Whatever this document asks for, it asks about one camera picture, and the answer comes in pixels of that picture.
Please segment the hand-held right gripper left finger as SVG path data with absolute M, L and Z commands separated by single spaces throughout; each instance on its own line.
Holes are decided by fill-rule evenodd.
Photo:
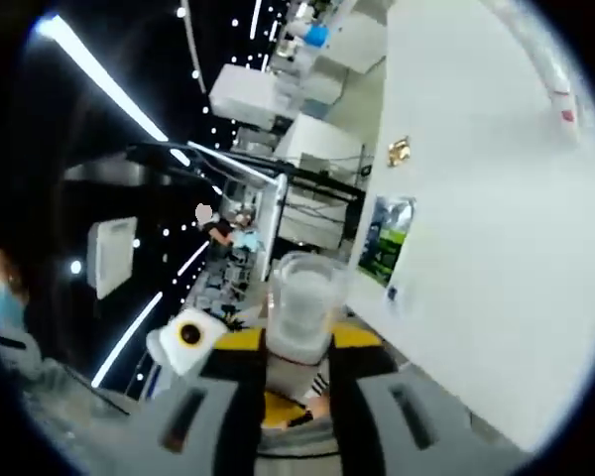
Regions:
M 262 329 L 218 339 L 143 412 L 145 475 L 253 475 L 265 416 Z

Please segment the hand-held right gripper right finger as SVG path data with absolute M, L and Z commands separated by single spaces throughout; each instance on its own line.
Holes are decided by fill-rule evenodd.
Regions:
M 343 452 L 470 452 L 467 411 L 415 367 L 399 370 L 373 332 L 333 326 L 331 412 Z

